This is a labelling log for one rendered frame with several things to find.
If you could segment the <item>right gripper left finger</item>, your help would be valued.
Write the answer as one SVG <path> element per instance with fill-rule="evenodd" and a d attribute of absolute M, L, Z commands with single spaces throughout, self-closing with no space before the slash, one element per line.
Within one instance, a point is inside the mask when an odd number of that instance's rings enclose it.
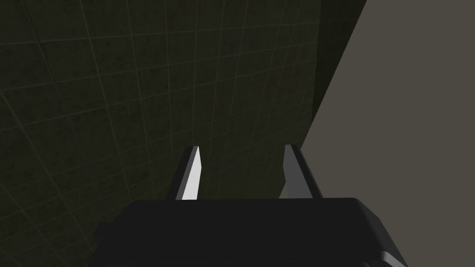
<path fill-rule="evenodd" d="M 198 198 L 201 170 L 199 147 L 187 147 L 180 158 L 165 199 L 173 201 L 196 200 Z"/>

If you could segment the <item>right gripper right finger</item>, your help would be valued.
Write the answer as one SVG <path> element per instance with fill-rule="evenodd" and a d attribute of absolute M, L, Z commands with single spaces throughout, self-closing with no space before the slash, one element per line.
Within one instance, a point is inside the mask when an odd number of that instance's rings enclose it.
<path fill-rule="evenodd" d="M 282 167 L 289 198 L 323 198 L 298 146 L 285 146 Z"/>

